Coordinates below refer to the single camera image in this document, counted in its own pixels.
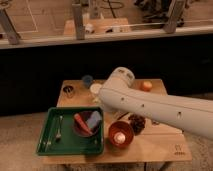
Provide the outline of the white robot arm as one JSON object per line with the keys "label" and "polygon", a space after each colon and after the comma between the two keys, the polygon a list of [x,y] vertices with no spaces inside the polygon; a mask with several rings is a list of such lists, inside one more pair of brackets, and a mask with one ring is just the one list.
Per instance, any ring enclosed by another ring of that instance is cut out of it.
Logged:
{"label": "white robot arm", "polygon": [[213,140],[212,100],[136,90],[131,87],[134,80],[131,70],[117,67],[99,90],[102,104]]}

